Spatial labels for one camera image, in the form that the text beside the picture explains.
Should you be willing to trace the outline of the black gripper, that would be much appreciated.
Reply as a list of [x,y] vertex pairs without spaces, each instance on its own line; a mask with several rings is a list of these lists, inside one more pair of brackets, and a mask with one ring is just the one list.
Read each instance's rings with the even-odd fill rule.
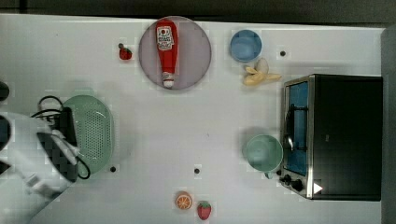
[[78,145],[73,113],[70,107],[65,107],[61,111],[59,118],[55,121],[55,128],[64,135],[65,140],[72,146],[76,147]]

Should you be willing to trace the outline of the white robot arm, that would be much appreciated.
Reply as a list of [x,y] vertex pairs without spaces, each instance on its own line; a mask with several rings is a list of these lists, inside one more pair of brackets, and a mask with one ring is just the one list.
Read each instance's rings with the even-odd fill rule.
[[74,127],[59,131],[22,114],[1,114],[1,224],[28,224],[78,179]]

